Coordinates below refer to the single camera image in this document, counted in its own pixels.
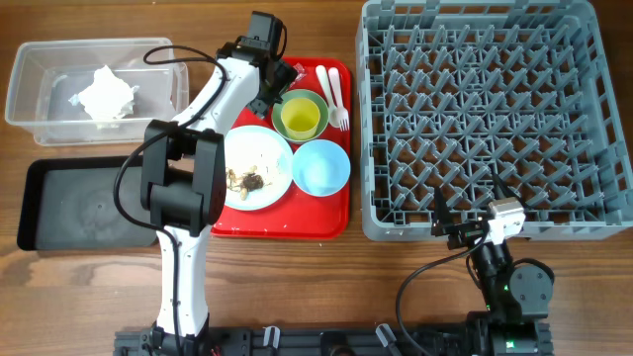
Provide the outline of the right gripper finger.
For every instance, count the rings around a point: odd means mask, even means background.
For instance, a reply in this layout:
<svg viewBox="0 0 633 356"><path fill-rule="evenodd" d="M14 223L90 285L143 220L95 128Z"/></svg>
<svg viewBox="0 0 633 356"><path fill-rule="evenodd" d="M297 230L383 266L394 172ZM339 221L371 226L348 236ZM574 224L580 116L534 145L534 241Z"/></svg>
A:
<svg viewBox="0 0 633 356"><path fill-rule="evenodd" d="M436 223L451 224L453 222L446 199L439 187L434 188L434 216Z"/></svg>
<svg viewBox="0 0 633 356"><path fill-rule="evenodd" d="M497 174L492 175L493 179L493 193L496 200L503 200L508 198L515 198L518 200L518 196L505 184L503 180Z"/></svg>

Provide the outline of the red snack wrapper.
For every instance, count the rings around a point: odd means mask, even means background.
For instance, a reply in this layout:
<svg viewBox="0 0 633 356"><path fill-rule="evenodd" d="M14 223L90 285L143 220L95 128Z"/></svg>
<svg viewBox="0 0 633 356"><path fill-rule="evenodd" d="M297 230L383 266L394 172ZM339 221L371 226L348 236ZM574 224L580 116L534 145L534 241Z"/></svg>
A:
<svg viewBox="0 0 633 356"><path fill-rule="evenodd" d="M301 81L304 77L307 76L307 71L305 70L305 68L300 64L300 63L296 63L293 65L293 68L296 70L297 72L297 76L295 78L296 82Z"/></svg>

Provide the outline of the green bowl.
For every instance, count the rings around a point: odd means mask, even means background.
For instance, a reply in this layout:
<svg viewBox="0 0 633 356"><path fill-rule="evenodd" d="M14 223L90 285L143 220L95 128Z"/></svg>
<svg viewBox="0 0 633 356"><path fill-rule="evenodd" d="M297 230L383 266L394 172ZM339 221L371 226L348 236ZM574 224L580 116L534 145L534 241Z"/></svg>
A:
<svg viewBox="0 0 633 356"><path fill-rule="evenodd" d="M316 133L312 138L309 138L307 140L294 140L291 139L287 133L286 130L282 124L281 121L281 111L282 111L282 107L283 105L288 102L291 99L294 98L309 98L311 99L313 102L315 102L317 104L317 106L319 107L320 110L320 121L318 123L317 129L316 129ZM306 89L297 89L297 90L291 90L287 93L285 93L282 96L282 103L281 104L275 104L273 107L273 114L272 114L272 124L273 127L275 128L275 130L282 136L284 137L286 140L291 141L293 143L297 143L297 144L301 144L303 142L309 141L311 139L317 138L319 135L321 135L324 130L326 129L327 125L328 125L328 109L327 109L327 105L325 103L325 101L322 99L322 97L317 94L316 92L310 91L310 90L306 90Z"/></svg>

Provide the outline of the yellow plastic cup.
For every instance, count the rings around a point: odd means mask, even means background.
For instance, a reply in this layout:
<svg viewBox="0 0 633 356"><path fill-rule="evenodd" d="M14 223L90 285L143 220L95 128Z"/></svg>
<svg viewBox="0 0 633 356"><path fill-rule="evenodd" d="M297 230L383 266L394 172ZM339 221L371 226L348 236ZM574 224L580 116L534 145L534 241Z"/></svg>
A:
<svg viewBox="0 0 633 356"><path fill-rule="evenodd" d="M291 139L307 140L317 131L320 110L309 98L294 98L283 105L281 121Z"/></svg>

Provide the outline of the light blue bowl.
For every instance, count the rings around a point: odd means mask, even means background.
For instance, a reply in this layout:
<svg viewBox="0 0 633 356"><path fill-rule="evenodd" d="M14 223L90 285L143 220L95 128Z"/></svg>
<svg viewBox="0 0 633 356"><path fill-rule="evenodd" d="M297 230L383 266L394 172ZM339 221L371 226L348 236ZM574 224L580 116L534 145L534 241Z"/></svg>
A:
<svg viewBox="0 0 633 356"><path fill-rule="evenodd" d="M310 196L324 198L338 193L347 185L350 174L350 158L334 141L311 140L293 155L294 183Z"/></svg>

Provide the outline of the white napkin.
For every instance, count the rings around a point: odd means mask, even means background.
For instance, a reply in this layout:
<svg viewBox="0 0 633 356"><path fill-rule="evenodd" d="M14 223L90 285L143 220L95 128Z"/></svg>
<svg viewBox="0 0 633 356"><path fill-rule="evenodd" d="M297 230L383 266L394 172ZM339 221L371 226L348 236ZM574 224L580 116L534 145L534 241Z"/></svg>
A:
<svg viewBox="0 0 633 356"><path fill-rule="evenodd" d="M98 129L114 129L120 125L119 120L134 112L138 89L104 65L94 72L93 83L72 95L68 102L72 106L81 105Z"/></svg>

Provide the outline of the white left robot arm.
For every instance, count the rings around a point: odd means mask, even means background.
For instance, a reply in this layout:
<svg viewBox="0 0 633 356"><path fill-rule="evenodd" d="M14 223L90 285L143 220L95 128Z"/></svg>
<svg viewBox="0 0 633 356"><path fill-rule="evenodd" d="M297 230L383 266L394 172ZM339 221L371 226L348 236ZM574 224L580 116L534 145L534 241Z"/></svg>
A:
<svg viewBox="0 0 633 356"><path fill-rule="evenodd" d="M191 104L144 133L140 202L162 249L162 302L148 349L162 355L206 355L206 245L226 197L224 138L243 109L264 117L297 76L283 58L287 30L253 12L246 35L216 55L197 56L214 73Z"/></svg>

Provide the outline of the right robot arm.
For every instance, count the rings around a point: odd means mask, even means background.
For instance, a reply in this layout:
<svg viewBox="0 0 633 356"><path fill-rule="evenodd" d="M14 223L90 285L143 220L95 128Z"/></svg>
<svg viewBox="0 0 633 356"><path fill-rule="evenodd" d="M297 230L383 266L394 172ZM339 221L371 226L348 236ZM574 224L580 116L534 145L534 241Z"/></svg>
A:
<svg viewBox="0 0 633 356"><path fill-rule="evenodd" d="M478 283L487 309L467 316L465 355L552 355L549 315L555 274L533 259L515 260L507 241L523 231L525 204L497 176L487 212L454 222L442 190L434 189L432 233L446 235L448 248L466 247L468 271Z"/></svg>

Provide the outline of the grey dishwasher rack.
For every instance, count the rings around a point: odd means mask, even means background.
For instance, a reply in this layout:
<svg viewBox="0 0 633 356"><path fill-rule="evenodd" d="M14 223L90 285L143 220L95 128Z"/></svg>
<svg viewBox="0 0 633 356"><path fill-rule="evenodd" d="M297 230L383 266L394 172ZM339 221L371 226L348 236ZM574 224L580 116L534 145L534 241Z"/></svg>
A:
<svg viewBox="0 0 633 356"><path fill-rule="evenodd" d="M356 35L362 227L431 237L433 193L481 217L496 180L523 233L603 239L632 224L632 167L587 1L369 1Z"/></svg>

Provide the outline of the white plastic spoon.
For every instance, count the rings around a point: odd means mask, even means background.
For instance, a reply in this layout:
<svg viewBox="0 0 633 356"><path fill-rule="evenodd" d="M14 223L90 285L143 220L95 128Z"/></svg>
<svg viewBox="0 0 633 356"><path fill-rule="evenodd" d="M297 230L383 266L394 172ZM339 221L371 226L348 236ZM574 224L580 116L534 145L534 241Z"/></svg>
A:
<svg viewBox="0 0 633 356"><path fill-rule="evenodd" d="M336 116L337 107L334 103L327 72L323 65L316 67L316 76L327 104L328 122L332 127L339 129L340 122Z"/></svg>

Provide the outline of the white plastic fork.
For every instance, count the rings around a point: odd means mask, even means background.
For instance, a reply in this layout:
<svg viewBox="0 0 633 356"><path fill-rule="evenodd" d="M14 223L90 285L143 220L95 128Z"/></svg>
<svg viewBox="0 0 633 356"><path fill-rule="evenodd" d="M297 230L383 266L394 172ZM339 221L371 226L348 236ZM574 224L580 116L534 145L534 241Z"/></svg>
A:
<svg viewBox="0 0 633 356"><path fill-rule="evenodd" d="M330 86L334 94L334 99L336 103L336 109L335 109L335 114L334 114L335 120L338 123L338 127L343 132L347 132L350 129L349 112L345 108L344 102L343 102L342 87L341 87L339 71L337 68L331 67L327 71L327 74L328 74Z"/></svg>

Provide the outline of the light blue plate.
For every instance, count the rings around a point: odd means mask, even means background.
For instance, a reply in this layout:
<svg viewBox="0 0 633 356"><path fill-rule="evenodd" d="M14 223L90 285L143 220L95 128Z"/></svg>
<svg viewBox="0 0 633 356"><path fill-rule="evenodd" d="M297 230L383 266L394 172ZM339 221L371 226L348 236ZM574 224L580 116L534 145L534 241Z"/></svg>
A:
<svg viewBox="0 0 633 356"><path fill-rule="evenodd" d="M288 191L292 179L293 151L275 131L261 126L242 126L232 129L225 137L226 170L245 171L253 165L270 167L272 182L261 190L251 192L245 201L226 188L225 205L238 211L257 211L267 208Z"/></svg>

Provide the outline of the red plastic tray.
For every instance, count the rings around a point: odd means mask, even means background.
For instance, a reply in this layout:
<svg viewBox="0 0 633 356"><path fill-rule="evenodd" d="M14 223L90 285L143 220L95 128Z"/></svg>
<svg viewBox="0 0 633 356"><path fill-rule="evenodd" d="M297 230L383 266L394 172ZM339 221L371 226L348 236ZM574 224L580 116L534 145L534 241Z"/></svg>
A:
<svg viewBox="0 0 633 356"><path fill-rule="evenodd" d="M316 67L335 67L339 72L342 101L347 110L353 108L353 85L350 70L335 58L289 57L287 62L300 64L306 76L293 86L322 96ZM212 235L220 237L332 239L347 227L350 214L350 184L328 197L313 197L291 184L287 192L271 206L247 212L225 207Z"/></svg>

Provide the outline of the clear plastic bin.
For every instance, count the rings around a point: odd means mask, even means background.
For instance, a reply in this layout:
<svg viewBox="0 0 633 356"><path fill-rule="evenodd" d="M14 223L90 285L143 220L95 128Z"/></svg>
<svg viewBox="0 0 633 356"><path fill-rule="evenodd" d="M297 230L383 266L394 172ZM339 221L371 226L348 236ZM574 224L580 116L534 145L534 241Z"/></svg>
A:
<svg viewBox="0 0 633 356"><path fill-rule="evenodd" d="M5 105L5 120L34 136L40 145L141 141L152 120L169 121L189 106L184 63L148 65L151 49L168 38L91 39L28 42L16 54ZM109 67L134 90L133 111L115 121L96 121L72 98Z"/></svg>

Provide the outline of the black tray bin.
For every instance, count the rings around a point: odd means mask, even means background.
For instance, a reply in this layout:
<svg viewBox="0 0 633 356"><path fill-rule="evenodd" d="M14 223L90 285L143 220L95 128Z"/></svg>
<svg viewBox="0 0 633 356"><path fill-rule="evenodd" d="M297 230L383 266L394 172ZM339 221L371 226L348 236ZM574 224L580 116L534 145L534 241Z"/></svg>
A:
<svg viewBox="0 0 633 356"><path fill-rule="evenodd" d="M17 245L25 251L147 247L156 232L115 207L113 186L123 156L49 158L27 172Z"/></svg>

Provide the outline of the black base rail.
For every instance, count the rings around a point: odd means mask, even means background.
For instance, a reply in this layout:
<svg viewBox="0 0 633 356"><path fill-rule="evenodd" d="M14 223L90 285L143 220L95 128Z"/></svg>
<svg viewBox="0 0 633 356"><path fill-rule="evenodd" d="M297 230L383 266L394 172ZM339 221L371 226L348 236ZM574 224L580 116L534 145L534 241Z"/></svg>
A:
<svg viewBox="0 0 633 356"><path fill-rule="evenodd" d="M554 354L547 323L511 326L441 324L412 334L433 355L546 355ZM209 330L201 355L417 355L399 331L383 323L373 329L261 329Z"/></svg>

